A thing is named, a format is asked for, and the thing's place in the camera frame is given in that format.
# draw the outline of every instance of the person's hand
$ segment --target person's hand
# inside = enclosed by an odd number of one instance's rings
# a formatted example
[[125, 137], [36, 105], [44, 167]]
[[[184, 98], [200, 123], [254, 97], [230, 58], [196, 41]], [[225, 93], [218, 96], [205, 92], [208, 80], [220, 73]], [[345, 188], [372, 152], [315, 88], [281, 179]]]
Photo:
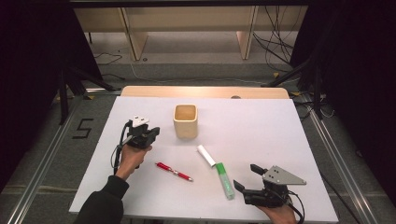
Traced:
[[116, 172], [116, 176], [126, 180], [134, 172], [134, 169], [143, 162], [146, 153], [151, 149], [152, 146], [139, 149], [125, 144], [122, 147], [120, 167]]
[[268, 208], [263, 206], [256, 206], [262, 210], [274, 224], [295, 224], [297, 223], [294, 211], [286, 204], [281, 207]]

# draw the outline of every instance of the person's left hand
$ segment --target person's left hand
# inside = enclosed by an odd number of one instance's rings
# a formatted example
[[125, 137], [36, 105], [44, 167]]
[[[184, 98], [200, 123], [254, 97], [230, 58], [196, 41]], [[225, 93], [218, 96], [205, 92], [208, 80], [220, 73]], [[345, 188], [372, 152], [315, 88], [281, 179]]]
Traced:
[[143, 162], [146, 153], [151, 149], [152, 146], [139, 149], [125, 144], [122, 147], [120, 167], [116, 172], [116, 176], [126, 180], [134, 172], [134, 169]]

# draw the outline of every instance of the pen holder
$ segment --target pen holder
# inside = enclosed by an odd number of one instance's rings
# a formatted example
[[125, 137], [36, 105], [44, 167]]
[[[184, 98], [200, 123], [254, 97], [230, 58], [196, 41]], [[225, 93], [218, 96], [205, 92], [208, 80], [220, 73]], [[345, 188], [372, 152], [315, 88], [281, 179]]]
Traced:
[[178, 138], [195, 138], [198, 135], [198, 110], [195, 105], [177, 105], [174, 114]]

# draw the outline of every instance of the person's arm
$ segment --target person's arm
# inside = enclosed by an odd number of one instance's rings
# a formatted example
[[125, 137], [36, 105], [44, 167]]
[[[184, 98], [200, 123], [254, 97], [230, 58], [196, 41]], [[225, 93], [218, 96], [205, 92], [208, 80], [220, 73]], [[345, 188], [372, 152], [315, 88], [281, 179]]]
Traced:
[[118, 171], [108, 177], [103, 189], [90, 195], [74, 223], [119, 224], [123, 216], [122, 197], [129, 188], [125, 180], [134, 172], [135, 167], [143, 162], [146, 153], [151, 149], [152, 147], [137, 149], [125, 145], [121, 151]]
[[281, 207], [268, 208], [257, 206], [262, 210], [274, 224], [296, 224], [297, 220], [294, 211], [286, 204]]

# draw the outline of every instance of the green cap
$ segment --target green cap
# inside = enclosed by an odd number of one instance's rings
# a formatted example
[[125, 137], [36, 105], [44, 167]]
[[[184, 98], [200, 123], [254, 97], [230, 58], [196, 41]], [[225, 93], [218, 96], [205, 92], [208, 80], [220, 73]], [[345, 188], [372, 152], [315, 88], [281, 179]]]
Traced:
[[216, 163], [216, 169], [218, 169], [219, 175], [224, 175], [225, 173], [225, 168], [222, 162]]

